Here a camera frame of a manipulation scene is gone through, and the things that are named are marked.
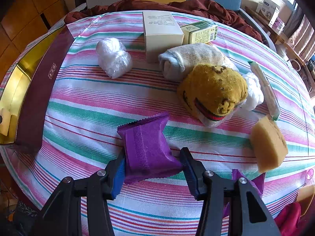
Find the small white plastic bag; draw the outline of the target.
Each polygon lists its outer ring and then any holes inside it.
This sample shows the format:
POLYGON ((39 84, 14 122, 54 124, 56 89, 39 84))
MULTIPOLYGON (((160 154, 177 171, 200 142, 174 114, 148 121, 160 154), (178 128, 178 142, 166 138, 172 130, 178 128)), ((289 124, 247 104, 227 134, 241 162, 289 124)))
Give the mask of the small white plastic bag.
POLYGON ((260 87, 259 79, 254 73, 242 75, 248 87, 248 95, 243 105, 243 109, 252 111, 264 102, 264 95, 260 87))

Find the green tea box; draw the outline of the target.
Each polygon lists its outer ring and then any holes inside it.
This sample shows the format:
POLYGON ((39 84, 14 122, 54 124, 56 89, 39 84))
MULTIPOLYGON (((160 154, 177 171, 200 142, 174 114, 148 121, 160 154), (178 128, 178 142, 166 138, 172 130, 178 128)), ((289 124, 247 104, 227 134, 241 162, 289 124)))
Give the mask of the green tea box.
POLYGON ((184 33, 183 45, 209 43, 217 36, 218 26, 208 21, 191 23, 181 27, 184 33))

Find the dark red blanket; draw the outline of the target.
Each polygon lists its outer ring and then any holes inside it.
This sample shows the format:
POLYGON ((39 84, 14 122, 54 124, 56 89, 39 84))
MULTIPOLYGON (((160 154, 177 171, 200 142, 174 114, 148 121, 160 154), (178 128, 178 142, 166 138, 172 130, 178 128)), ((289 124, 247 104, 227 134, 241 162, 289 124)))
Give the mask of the dark red blanket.
POLYGON ((200 16, 230 26, 260 42, 263 41, 261 34, 246 23, 236 12, 225 9, 213 0, 187 0, 184 2, 170 2, 168 4, 144 0, 120 0, 111 5, 97 5, 80 12, 70 12, 66 15, 64 22, 69 24, 83 18, 98 16, 104 13, 135 10, 170 11, 200 16))

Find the purple snack packet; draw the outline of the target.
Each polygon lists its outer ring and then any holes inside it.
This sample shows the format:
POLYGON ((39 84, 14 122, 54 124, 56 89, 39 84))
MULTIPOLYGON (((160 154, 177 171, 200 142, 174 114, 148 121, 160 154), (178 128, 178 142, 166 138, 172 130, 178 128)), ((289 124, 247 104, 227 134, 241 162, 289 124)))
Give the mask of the purple snack packet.
POLYGON ((163 130, 169 113, 163 112, 118 127, 125 149, 125 184, 150 178, 164 178, 182 171, 181 162, 172 155, 163 130))

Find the pink patterned curtain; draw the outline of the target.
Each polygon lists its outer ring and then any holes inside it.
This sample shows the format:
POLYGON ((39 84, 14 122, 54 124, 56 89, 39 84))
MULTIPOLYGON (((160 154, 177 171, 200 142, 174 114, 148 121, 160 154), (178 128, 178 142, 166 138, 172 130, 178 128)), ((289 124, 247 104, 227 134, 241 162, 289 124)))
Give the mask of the pink patterned curtain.
POLYGON ((315 32, 306 15, 301 24, 288 39, 288 44, 304 61, 309 61, 314 55, 315 32))

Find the yellow sponge block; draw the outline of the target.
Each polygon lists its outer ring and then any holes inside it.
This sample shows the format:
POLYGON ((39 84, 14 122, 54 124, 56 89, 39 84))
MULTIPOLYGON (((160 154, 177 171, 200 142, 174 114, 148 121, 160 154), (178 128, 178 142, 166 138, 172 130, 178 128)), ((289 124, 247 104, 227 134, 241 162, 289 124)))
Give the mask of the yellow sponge block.
POLYGON ((279 167, 288 154, 286 140, 269 115, 260 118, 251 128, 250 143, 260 173, 279 167))

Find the green white snack packet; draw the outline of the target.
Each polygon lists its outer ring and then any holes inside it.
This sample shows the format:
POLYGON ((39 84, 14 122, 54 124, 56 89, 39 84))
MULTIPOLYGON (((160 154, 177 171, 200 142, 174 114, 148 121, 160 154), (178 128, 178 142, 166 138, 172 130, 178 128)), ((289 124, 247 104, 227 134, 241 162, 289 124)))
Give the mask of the green white snack packet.
POLYGON ((280 105, 269 80, 255 61, 249 61, 248 63, 250 64, 251 71, 259 79, 260 88, 263 92, 270 116, 274 121, 278 120, 281 115, 280 105))

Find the clear plastic bag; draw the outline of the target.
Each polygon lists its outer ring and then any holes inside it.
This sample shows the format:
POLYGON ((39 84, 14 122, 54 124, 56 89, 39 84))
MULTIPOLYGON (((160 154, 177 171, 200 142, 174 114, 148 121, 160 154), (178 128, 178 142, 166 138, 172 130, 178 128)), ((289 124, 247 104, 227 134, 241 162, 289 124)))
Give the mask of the clear plastic bag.
POLYGON ((98 42, 95 51, 99 66, 109 78, 119 78, 132 69, 131 55, 117 38, 104 38, 98 42))

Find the wooden wardrobe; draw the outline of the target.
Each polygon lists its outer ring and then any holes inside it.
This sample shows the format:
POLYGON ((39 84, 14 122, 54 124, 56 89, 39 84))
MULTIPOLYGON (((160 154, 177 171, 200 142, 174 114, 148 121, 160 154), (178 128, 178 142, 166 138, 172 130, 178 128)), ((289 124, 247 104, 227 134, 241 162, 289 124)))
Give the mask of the wooden wardrobe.
POLYGON ((67 12, 65 0, 1 0, 1 79, 26 46, 67 12))

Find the striped tablecloth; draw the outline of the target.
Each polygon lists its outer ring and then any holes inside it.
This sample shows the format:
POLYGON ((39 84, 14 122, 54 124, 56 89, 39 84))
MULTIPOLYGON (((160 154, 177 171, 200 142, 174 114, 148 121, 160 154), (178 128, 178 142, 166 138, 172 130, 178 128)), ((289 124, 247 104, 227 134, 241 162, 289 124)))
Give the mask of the striped tablecloth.
POLYGON ((1 83, 1 155, 40 209, 31 235, 279 235, 314 185, 314 111, 295 69, 219 24, 229 64, 164 69, 145 16, 105 13, 49 34, 1 83))

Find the white carton on shelf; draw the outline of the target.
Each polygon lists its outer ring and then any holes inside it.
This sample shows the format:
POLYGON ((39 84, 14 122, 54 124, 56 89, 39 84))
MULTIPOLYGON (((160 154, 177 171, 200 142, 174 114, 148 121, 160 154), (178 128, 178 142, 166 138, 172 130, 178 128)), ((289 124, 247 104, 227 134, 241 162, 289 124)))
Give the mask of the white carton on shelf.
POLYGON ((269 26, 272 27, 280 13, 280 9, 272 0, 263 0, 262 3, 258 3, 256 13, 267 20, 269 26))

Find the white cardboard box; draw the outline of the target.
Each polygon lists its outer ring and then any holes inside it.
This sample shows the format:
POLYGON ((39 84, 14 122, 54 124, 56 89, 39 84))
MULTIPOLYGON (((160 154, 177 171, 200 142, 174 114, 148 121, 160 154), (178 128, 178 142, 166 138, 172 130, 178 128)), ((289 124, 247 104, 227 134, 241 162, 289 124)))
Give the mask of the white cardboard box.
POLYGON ((146 61, 157 63, 167 49, 183 44, 184 33, 168 11, 143 11, 146 61))

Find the red cloth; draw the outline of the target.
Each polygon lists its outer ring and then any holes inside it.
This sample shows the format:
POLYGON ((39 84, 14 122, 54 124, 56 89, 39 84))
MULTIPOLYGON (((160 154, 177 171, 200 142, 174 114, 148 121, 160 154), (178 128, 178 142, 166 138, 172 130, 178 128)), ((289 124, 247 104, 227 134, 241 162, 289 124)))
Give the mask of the red cloth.
POLYGON ((301 206, 298 202, 287 205, 274 219, 282 236, 293 235, 297 229, 301 215, 301 206))

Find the grey white sock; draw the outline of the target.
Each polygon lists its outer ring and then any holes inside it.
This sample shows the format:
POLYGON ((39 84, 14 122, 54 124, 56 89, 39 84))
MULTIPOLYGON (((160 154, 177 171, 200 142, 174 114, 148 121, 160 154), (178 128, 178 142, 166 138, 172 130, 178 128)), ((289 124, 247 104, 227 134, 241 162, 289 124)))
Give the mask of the grey white sock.
POLYGON ((165 79, 180 82, 196 65, 219 65, 238 71, 234 63, 213 44, 188 44, 168 49, 158 56, 165 79))

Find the gold tin box maroon side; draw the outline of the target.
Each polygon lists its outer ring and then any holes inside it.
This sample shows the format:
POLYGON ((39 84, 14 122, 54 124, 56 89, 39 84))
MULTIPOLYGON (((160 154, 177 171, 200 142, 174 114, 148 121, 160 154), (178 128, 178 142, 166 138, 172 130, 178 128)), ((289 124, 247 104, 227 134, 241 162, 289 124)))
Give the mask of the gold tin box maroon side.
POLYGON ((1 109, 11 113, 1 146, 26 153, 41 148, 50 95, 73 41, 68 27, 61 26, 28 45, 10 67, 1 83, 1 109))

